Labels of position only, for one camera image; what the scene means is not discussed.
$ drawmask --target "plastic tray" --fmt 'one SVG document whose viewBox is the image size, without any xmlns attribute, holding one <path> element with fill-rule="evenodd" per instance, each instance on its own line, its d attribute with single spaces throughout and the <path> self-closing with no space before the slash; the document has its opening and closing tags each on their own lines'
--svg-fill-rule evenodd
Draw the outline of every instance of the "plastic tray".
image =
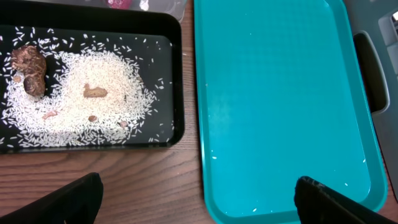
<svg viewBox="0 0 398 224">
<path fill-rule="evenodd" d="M 298 222 L 303 175 L 382 207 L 386 176 L 342 1 L 195 1 L 195 43 L 205 202 L 218 223 Z"/>
<path fill-rule="evenodd" d="M 24 32 L 23 42 L 13 46 L 11 40 L 16 38 L 15 26 L 20 32 Z M 35 27 L 34 38 L 30 37 L 31 27 Z M 145 124 L 140 127 L 141 132 L 136 137 L 131 137 L 125 145 L 111 145 L 105 142 L 101 146 L 86 147 L 43 147 L 41 149 L 19 148 L 18 139 L 10 139 L 17 136 L 20 131 L 9 128 L 3 122 L 0 123 L 0 138 L 6 137 L 4 144 L 0 145 L 0 152 L 21 151 L 62 151 L 82 149 L 111 149 L 132 147 L 159 147 L 171 146 L 178 142 L 184 131 L 183 117 L 183 91 L 182 91 L 182 47 L 181 29 L 176 19 L 167 14 L 153 12 L 134 12 L 115 9 L 101 9 L 81 6 L 66 6 L 60 4 L 46 4 L 29 1 L 1 1 L 0 2 L 0 35 L 3 41 L 0 43 L 0 68 L 4 66 L 6 52 L 30 42 L 37 38 L 58 38 L 60 46 L 57 49 L 66 52 L 80 53 L 94 40 L 103 42 L 108 50 L 112 50 L 114 44 L 127 45 L 132 51 L 121 50 L 124 57 L 140 57 L 137 63 L 140 66 L 140 75 L 149 91 L 157 92 L 157 101 L 152 106 L 159 112 L 152 112 L 146 116 Z M 73 47 L 63 44 L 62 39 L 69 42 L 73 40 Z M 46 87 L 50 90 L 56 82 L 52 76 L 61 65 L 57 65 L 53 57 L 47 57 Z M 161 85 L 159 79 L 163 78 L 164 89 L 156 89 L 155 85 Z M 6 78 L 0 77 L 0 88 L 6 87 Z M 7 103 L 6 98 L 1 97 L 1 102 Z M 159 142 L 148 142 L 149 138 L 157 138 Z"/>
</svg>

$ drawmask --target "table surface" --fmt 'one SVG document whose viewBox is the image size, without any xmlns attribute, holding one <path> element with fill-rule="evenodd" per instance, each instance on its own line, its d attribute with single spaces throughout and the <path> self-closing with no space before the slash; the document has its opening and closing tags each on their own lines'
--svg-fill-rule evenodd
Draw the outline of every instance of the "table surface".
<svg viewBox="0 0 398 224">
<path fill-rule="evenodd" d="M 201 181 L 195 101 L 193 4 L 182 22 L 185 135 L 170 149 L 10 154 L 0 156 L 0 216 L 86 175 L 98 172 L 104 197 L 95 223 L 214 223 Z M 398 222 L 389 183 L 379 212 Z"/>
</svg>

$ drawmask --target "small brown piece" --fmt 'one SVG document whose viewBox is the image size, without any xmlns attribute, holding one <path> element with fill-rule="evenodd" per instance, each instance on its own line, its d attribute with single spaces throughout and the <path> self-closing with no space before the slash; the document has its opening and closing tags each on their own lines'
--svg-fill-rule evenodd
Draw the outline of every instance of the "small brown piece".
<svg viewBox="0 0 398 224">
<path fill-rule="evenodd" d="M 58 111 L 49 111 L 43 116 L 43 119 L 47 119 L 51 116 L 56 116 L 56 115 L 58 115 Z"/>
<path fill-rule="evenodd" d="M 88 120 L 89 120 L 90 122 L 95 122 L 95 121 L 97 120 L 97 117 L 94 116 L 94 115 L 91 115 L 91 116 L 88 117 Z"/>
<path fill-rule="evenodd" d="M 104 88 L 96 87 L 94 89 L 90 89 L 90 85 L 85 85 L 85 91 L 83 92 L 83 96 L 85 98 L 96 98 L 96 97 L 105 97 L 108 94 Z"/>
<path fill-rule="evenodd" d="M 13 80 L 14 80 L 14 83 L 20 83 L 21 77 L 19 75 L 16 75 L 16 76 L 14 76 Z"/>
<path fill-rule="evenodd" d="M 11 66 L 25 75 L 25 92 L 32 96 L 42 96 L 45 91 L 45 58 L 36 47 L 24 45 L 11 53 Z"/>
<path fill-rule="evenodd" d="M 122 121 L 122 122 L 120 122 L 120 127 L 122 127 L 122 128 L 125 128 L 125 127 L 127 127 L 127 121 Z"/>
</svg>

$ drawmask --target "scattered rice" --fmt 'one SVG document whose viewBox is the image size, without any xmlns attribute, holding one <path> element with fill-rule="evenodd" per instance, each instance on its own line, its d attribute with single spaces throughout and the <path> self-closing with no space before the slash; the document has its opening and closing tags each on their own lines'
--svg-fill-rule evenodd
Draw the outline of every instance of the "scattered rice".
<svg viewBox="0 0 398 224">
<path fill-rule="evenodd" d="M 64 52 L 54 57 L 62 60 L 65 71 L 55 74 L 59 84 L 53 85 L 52 96 L 35 101 L 25 93 L 23 82 L 8 83 L 8 96 L 5 94 L 5 97 L 10 105 L 2 112 L 6 118 L 3 122 L 11 118 L 16 121 L 13 125 L 18 124 L 25 139 L 21 147 L 84 145 L 82 139 L 87 144 L 102 144 L 105 140 L 124 144 L 134 130 L 121 129 L 120 121 L 136 124 L 141 120 L 141 126 L 144 125 L 146 111 L 155 96 L 140 85 L 137 63 L 127 63 L 107 51 L 81 55 Z M 85 83 L 112 91 L 108 92 L 106 100 L 84 98 L 81 93 Z M 48 111 L 58 111 L 58 115 L 42 119 Z M 88 121 L 92 114 L 98 117 L 94 123 Z"/>
</svg>

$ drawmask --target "brown object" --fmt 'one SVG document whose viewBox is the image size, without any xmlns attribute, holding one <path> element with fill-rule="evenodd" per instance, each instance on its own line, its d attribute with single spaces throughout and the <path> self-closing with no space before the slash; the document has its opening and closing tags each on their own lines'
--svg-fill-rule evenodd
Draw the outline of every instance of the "brown object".
<svg viewBox="0 0 398 224">
<path fill-rule="evenodd" d="M 127 127 L 127 125 L 128 125 L 127 121 L 120 122 L 120 127 L 122 127 L 122 128 Z"/>
<path fill-rule="evenodd" d="M 94 122 L 94 121 L 97 120 L 97 117 L 94 116 L 94 115 L 91 115 L 91 116 L 88 117 L 88 120 L 89 120 L 90 122 Z"/>
<path fill-rule="evenodd" d="M 85 98 L 96 98 L 96 97 L 105 97 L 108 94 L 104 88 L 96 87 L 94 89 L 90 89 L 90 85 L 85 85 L 85 91 L 83 92 L 83 96 Z"/>
<path fill-rule="evenodd" d="M 21 77 L 19 75 L 16 75 L 16 76 L 14 76 L 13 80 L 14 80 L 14 83 L 20 83 Z"/>
<path fill-rule="evenodd" d="M 56 115 L 58 115 L 58 111 L 49 111 L 43 116 L 43 119 L 47 119 L 51 116 L 56 116 Z"/>
<path fill-rule="evenodd" d="M 25 75 L 24 88 L 27 94 L 42 96 L 45 91 L 46 63 L 36 47 L 24 45 L 11 53 L 11 66 Z"/>
<path fill-rule="evenodd" d="M 185 134 L 182 140 L 159 151 L 120 149 L 1 155 L 0 216 L 90 172 L 98 172 L 104 183 L 104 197 L 96 224 L 214 224 L 203 199 L 192 2 L 187 1 L 181 23 L 182 47 L 189 56 L 183 58 Z M 397 211 L 398 203 L 389 185 L 387 201 L 379 213 L 398 222 Z"/>
</svg>

